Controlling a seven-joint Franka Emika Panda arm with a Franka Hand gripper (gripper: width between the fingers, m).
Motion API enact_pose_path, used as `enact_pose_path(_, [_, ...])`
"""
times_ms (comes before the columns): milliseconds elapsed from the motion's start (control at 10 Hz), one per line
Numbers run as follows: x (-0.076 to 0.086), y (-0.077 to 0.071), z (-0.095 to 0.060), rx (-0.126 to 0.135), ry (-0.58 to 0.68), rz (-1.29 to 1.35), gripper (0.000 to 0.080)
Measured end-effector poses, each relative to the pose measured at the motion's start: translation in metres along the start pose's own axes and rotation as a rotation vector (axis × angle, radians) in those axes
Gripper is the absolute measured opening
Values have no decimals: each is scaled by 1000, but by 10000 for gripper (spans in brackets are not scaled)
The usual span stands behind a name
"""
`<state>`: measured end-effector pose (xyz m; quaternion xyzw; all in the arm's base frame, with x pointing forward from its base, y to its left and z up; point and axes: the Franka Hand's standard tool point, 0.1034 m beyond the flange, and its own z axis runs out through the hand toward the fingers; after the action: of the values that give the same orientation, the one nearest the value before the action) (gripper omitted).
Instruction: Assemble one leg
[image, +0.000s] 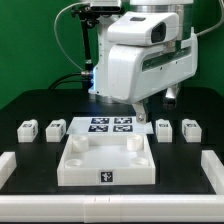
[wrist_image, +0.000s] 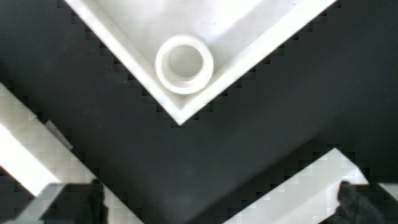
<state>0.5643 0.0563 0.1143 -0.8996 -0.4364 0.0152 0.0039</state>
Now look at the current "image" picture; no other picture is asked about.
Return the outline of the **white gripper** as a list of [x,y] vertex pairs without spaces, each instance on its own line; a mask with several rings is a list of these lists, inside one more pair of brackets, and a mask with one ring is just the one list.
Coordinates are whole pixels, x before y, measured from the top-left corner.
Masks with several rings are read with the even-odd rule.
[[164,50],[163,44],[114,45],[109,52],[109,94],[118,102],[133,104],[138,122],[146,121],[144,103],[140,100],[169,87],[163,97],[163,107],[175,109],[180,91],[177,83],[196,73],[198,41],[194,31],[180,43],[178,51],[165,53]]

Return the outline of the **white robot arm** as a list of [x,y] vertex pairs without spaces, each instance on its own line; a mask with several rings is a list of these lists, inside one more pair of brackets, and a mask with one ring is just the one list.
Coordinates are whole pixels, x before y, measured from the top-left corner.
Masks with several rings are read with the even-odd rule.
[[99,61],[89,93],[107,102],[131,105],[147,121],[147,99],[197,69],[198,41],[191,26],[194,0],[91,0],[99,17]]

